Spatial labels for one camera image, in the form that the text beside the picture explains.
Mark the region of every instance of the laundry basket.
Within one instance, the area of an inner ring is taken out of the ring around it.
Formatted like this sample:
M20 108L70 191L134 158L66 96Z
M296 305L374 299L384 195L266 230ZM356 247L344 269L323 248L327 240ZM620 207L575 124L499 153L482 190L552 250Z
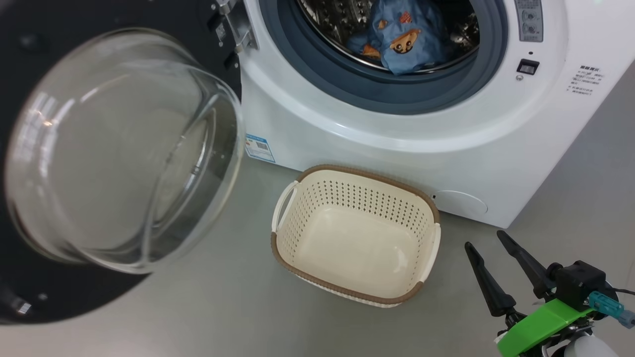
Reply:
M378 307L413 297L439 250L439 212L422 191L350 168L303 172L278 199L280 264L339 296Z

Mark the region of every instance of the gray floor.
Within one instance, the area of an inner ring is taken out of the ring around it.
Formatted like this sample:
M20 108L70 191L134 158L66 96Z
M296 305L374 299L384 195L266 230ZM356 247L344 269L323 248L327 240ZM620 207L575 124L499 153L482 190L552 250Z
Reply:
M635 68L508 232L545 265L582 259L635 288ZM377 309L314 288L269 246L271 212L297 173L247 159L210 237L127 296L74 320L0 328L6 356L497 356L502 318L488 314L463 244L473 242L518 309L536 299L494 227L442 216L437 263L422 291ZM635 309L635 299L624 299ZM616 321L597 334L621 356L635 337Z

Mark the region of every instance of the green bracket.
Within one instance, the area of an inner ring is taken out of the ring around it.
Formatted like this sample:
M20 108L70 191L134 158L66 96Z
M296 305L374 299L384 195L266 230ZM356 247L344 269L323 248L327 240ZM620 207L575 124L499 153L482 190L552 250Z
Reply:
M503 357L516 357L591 311L580 312L558 299L551 300L510 328L498 350Z

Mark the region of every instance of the cable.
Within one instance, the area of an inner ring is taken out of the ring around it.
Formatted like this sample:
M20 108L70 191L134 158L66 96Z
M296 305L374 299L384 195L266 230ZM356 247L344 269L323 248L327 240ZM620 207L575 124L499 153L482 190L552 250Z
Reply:
M635 295L635 292L632 292L630 290L626 290L626 289L616 289L616 288L610 288L610 290L617 292L617 293L629 293L631 295Z

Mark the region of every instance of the energy label sticker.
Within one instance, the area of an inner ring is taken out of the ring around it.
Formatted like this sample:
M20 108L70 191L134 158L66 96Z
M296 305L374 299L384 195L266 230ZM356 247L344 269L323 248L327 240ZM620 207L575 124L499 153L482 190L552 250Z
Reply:
M273 154L271 153L271 149L269 148L267 139L247 134L245 149L250 158L260 159L270 163L276 162Z

